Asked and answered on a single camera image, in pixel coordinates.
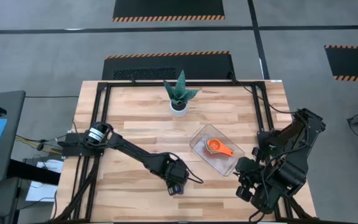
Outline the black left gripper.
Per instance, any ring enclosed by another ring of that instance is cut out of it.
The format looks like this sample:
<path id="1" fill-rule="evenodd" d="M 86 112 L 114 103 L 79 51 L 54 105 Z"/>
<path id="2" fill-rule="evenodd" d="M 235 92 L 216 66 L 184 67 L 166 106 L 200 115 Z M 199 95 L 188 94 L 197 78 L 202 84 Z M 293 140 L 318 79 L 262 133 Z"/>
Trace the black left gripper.
<path id="1" fill-rule="evenodd" d="M 189 172 L 183 160 L 169 159 L 166 161 L 163 178 L 168 186 L 167 190 L 170 196 L 174 195 L 174 186 L 178 186 L 178 194 L 183 195 L 188 176 Z"/>

